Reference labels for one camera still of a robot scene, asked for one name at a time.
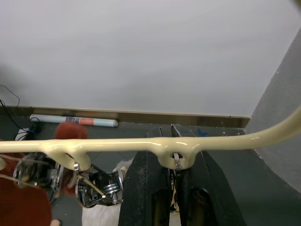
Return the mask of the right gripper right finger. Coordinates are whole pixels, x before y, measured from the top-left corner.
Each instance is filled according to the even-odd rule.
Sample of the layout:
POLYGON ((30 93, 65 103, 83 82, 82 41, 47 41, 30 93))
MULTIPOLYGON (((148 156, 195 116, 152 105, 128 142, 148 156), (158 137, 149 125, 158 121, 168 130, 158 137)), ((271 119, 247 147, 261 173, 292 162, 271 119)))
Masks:
POLYGON ((177 141, 172 149, 171 225, 246 225, 221 167, 199 146, 184 140, 177 141))

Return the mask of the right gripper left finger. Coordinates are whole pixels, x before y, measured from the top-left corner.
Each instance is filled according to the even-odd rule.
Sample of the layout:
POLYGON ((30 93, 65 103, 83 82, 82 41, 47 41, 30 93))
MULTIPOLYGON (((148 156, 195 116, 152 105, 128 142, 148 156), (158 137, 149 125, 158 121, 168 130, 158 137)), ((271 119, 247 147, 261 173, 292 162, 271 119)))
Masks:
POLYGON ((120 226, 167 226, 171 185, 169 170, 145 148, 138 151, 127 170, 120 226))

